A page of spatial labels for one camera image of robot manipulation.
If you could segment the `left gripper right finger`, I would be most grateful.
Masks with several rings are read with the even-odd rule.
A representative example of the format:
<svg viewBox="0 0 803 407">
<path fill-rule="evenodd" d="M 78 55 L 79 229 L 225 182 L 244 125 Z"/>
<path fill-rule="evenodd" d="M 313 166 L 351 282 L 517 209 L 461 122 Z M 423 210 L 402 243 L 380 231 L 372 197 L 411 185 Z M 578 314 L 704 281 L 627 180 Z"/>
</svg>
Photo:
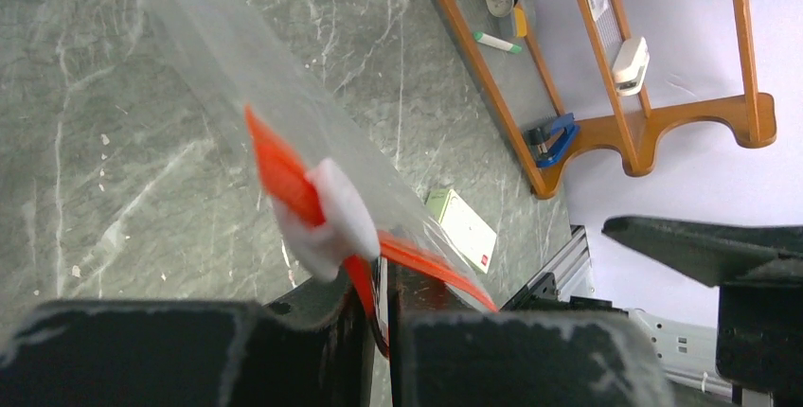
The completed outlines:
<svg viewBox="0 0 803 407">
<path fill-rule="evenodd" d="M 397 406 L 671 406 L 647 336 L 624 314 L 498 313 L 442 282 L 388 269 L 390 373 Z"/>
</svg>

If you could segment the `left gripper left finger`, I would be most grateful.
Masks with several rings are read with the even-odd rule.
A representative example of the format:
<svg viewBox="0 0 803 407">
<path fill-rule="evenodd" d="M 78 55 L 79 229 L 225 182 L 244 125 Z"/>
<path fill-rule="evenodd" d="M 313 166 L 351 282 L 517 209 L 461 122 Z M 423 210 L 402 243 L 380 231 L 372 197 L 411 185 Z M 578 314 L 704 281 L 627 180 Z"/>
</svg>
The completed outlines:
<svg viewBox="0 0 803 407">
<path fill-rule="evenodd" d="M 278 299 L 42 304 L 1 351 L 5 406 L 366 406 L 373 353 L 348 279 Z"/>
</svg>

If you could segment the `clear zip bag orange zipper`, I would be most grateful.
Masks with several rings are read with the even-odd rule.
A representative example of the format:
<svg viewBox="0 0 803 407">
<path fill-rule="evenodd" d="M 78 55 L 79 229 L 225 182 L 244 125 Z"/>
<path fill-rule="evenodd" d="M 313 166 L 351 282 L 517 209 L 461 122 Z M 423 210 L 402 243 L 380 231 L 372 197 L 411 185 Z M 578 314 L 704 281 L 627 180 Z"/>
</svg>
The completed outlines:
<svg viewBox="0 0 803 407">
<path fill-rule="evenodd" d="M 383 273 L 496 304 L 388 159 L 244 0 L 145 0 L 167 57 L 237 153 L 253 156 L 286 247 L 312 275 L 355 290 L 380 349 Z"/>
</svg>

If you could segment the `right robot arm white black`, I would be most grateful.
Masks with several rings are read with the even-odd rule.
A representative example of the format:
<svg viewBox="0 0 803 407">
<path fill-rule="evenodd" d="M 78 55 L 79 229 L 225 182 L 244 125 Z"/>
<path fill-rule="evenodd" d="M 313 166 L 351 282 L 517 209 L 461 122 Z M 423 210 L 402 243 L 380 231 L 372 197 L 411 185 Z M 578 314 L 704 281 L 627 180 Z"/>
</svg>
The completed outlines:
<svg viewBox="0 0 803 407">
<path fill-rule="evenodd" d="M 802 229 L 610 218 L 603 234 L 719 290 L 715 367 L 737 385 L 802 402 Z"/>
</svg>

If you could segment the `white cardboard box red logo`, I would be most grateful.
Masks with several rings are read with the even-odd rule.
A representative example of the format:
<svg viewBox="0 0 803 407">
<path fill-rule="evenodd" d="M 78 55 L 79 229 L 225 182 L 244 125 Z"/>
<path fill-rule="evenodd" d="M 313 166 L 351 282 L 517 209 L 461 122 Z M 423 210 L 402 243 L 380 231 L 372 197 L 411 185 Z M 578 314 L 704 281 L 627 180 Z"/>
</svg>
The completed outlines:
<svg viewBox="0 0 803 407">
<path fill-rule="evenodd" d="M 477 271 L 489 271 L 496 232 L 454 189 L 432 190 L 426 206 L 461 256 Z"/>
</svg>

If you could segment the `blue hole punch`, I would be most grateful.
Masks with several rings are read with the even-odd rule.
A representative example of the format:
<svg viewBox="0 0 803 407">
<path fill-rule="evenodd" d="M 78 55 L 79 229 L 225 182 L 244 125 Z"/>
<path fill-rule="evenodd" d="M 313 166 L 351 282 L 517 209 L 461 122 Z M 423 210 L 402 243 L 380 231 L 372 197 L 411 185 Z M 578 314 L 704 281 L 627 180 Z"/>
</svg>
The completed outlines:
<svg viewBox="0 0 803 407">
<path fill-rule="evenodd" d="M 557 164 L 580 132 L 573 113 L 558 115 L 523 132 L 537 168 L 549 168 Z"/>
</svg>

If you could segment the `green white marker pen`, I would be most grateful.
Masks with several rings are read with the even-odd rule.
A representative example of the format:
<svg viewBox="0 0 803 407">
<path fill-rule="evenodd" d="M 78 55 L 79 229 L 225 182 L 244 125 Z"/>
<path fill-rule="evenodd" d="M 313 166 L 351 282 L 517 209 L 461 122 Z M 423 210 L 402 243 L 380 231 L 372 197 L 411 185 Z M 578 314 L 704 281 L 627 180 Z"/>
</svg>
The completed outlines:
<svg viewBox="0 0 803 407">
<path fill-rule="evenodd" d="M 503 39 L 494 37 L 483 31 L 476 31 L 473 33 L 474 40 L 482 45 L 501 50 L 511 54 L 518 54 L 522 51 L 522 47 L 518 44 L 505 41 Z"/>
</svg>

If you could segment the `orange wooden rack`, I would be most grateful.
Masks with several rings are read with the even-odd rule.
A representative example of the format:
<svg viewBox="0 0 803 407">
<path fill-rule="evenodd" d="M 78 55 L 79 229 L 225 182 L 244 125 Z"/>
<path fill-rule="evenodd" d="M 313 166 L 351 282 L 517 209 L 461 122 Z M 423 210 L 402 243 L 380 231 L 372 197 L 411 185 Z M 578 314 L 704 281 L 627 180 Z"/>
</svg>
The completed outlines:
<svg viewBox="0 0 803 407">
<path fill-rule="evenodd" d="M 732 0 L 741 64 L 742 94 L 654 110 L 651 108 L 647 90 L 641 89 L 637 94 L 641 106 L 640 119 L 633 126 L 629 125 L 616 93 L 612 72 L 590 7 L 585 0 L 577 0 L 613 112 L 611 115 L 580 121 L 580 133 L 575 142 L 569 147 L 567 154 L 549 168 L 536 166 L 457 1 L 436 1 L 456 37 L 457 45 L 466 57 L 470 71 L 479 79 L 481 90 L 486 93 L 494 113 L 499 117 L 504 134 L 530 182 L 532 193 L 539 199 L 554 197 L 566 165 L 573 158 L 590 150 L 618 152 L 622 167 L 629 176 L 649 174 L 654 168 L 657 146 L 663 135 L 689 123 L 721 123 L 730 129 L 740 146 L 748 149 L 766 147 L 776 140 L 774 98 L 758 89 L 749 0 Z"/>
</svg>

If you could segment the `white stapler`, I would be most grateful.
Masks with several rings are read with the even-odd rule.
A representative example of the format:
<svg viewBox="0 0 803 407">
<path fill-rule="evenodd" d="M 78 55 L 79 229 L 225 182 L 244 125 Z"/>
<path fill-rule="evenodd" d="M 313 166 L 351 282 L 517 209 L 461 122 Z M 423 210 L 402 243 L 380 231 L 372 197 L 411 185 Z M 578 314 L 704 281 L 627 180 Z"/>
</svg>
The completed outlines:
<svg viewBox="0 0 803 407">
<path fill-rule="evenodd" d="M 622 43 L 612 66 L 613 82 L 620 97 L 641 91 L 649 62 L 650 51 L 644 37 L 633 37 Z"/>
</svg>

